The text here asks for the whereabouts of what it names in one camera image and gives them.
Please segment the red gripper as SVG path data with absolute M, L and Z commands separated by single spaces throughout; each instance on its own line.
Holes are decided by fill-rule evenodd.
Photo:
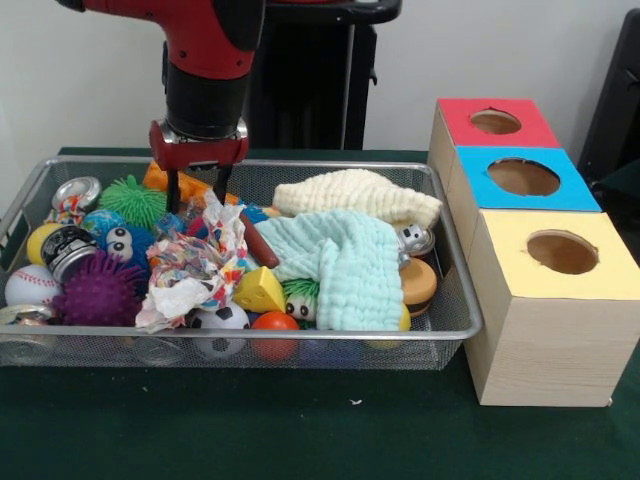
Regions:
M 192 165 L 217 164 L 213 191 L 218 200 L 225 200 L 233 167 L 241 162 L 249 149 L 248 129 L 240 119 L 236 132 L 223 139 L 196 140 L 175 132 L 166 120 L 153 120 L 149 144 L 154 161 L 167 171 L 167 211 L 178 213 L 181 203 L 179 172 Z

